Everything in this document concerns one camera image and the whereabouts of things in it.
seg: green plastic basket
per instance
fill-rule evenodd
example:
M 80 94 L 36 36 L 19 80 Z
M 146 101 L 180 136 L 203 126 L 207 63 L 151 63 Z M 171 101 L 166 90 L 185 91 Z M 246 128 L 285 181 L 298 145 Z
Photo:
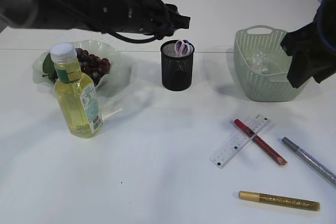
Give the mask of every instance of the green plastic basket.
M 269 29 L 268 34 L 252 34 L 256 28 Z M 235 36 L 234 62 L 239 82 L 246 95 L 255 101 L 284 102 L 291 101 L 304 89 L 308 81 L 295 89 L 287 80 L 291 63 L 280 46 L 286 31 L 268 26 L 253 26 L 240 30 Z M 262 74 L 254 72 L 247 63 L 256 52 L 267 54 L 271 62 L 275 62 L 277 71 Z

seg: scissors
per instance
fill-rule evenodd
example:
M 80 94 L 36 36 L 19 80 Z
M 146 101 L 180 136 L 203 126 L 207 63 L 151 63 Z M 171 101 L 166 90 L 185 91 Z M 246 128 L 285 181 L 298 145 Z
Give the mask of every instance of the scissors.
M 190 42 L 187 40 L 178 40 L 175 43 L 175 54 L 176 57 L 184 57 L 191 54 L 194 50 L 194 47 L 190 45 Z

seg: ruler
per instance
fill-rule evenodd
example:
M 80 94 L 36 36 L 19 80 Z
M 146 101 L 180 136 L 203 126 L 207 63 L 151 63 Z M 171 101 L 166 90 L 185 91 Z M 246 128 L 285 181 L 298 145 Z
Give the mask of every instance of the ruler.
M 211 157 L 210 160 L 219 168 L 223 168 L 251 139 L 253 139 L 270 120 L 262 115 L 252 118 L 246 126 L 255 132 L 252 137 L 247 136 L 242 130 L 224 143 Z

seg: bunch of grapes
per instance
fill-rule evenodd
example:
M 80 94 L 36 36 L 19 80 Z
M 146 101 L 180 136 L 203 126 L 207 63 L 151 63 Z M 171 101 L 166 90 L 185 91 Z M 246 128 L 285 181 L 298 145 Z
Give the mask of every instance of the bunch of grapes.
M 77 58 L 83 73 L 86 73 L 95 83 L 99 83 L 100 79 L 110 72 L 111 63 L 108 59 L 100 59 L 98 56 L 89 54 L 87 50 L 76 48 Z

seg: green label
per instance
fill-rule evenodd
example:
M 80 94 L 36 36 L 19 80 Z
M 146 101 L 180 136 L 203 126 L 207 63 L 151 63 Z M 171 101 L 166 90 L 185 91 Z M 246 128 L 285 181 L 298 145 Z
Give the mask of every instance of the green label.
M 69 77 L 68 77 L 68 73 L 66 70 L 61 70 L 61 69 L 57 69 L 56 68 L 56 72 L 57 72 L 57 76 L 59 78 L 59 81 L 61 82 L 69 82 Z
M 98 107 L 96 90 L 94 88 L 93 84 L 89 84 L 80 95 L 80 101 L 89 120 L 92 133 L 99 129 L 103 122 Z

